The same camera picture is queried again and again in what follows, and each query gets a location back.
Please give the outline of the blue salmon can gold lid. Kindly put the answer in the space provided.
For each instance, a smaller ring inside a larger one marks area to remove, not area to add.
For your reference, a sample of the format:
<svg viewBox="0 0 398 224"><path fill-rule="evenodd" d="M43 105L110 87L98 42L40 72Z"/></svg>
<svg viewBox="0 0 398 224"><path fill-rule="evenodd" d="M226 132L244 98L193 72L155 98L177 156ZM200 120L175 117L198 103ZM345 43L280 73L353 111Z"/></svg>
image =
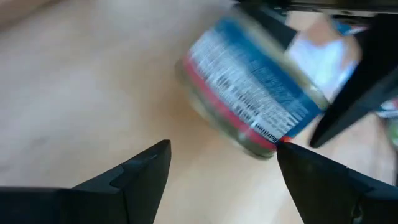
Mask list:
<svg viewBox="0 0 398 224"><path fill-rule="evenodd" d="M177 62L193 107L257 157L271 157L329 102L287 50L235 6Z"/></svg>
<svg viewBox="0 0 398 224"><path fill-rule="evenodd" d="M342 36L354 35L365 31L368 28L368 25L364 22L353 19L333 18L332 22L335 29Z"/></svg>

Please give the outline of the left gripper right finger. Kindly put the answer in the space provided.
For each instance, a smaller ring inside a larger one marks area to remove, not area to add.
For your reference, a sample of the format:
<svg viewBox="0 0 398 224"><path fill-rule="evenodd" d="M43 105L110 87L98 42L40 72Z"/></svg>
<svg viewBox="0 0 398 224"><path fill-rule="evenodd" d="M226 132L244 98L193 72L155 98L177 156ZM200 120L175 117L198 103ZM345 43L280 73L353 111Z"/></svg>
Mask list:
<svg viewBox="0 0 398 224"><path fill-rule="evenodd" d="M289 142L277 160L304 224L398 224L398 187Z"/></svg>

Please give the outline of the green tuna can silver lid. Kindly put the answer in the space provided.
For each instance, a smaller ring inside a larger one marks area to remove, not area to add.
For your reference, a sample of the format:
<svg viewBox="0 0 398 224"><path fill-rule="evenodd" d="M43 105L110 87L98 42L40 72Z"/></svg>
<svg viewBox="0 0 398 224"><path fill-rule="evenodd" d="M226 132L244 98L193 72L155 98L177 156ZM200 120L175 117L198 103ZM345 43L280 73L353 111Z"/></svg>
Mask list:
<svg viewBox="0 0 398 224"><path fill-rule="evenodd" d="M387 138L394 150L398 152L398 96L385 101L376 114L385 121Z"/></svg>

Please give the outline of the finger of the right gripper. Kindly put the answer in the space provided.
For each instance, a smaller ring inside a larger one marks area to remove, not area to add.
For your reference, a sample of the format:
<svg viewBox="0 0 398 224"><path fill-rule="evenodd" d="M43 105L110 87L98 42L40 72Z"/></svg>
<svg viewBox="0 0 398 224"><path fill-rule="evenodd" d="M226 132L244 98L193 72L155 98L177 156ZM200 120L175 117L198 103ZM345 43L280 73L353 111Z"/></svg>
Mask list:
<svg viewBox="0 0 398 224"><path fill-rule="evenodd" d="M359 37L362 57L310 140L318 148L398 96L398 15L376 15Z"/></svg>
<svg viewBox="0 0 398 224"><path fill-rule="evenodd" d="M287 50L297 31L285 24L285 17L268 7L245 7L245 12L268 31Z"/></svg>

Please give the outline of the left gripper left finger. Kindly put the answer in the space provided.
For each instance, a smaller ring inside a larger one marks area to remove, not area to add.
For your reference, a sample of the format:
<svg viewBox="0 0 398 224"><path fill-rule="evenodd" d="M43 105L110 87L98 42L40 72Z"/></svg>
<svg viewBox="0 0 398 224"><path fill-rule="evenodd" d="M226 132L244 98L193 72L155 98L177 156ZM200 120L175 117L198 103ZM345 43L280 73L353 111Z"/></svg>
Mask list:
<svg viewBox="0 0 398 224"><path fill-rule="evenodd" d="M0 187L0 224L153 224L170 161L162 140L70 189Z"/></svg>

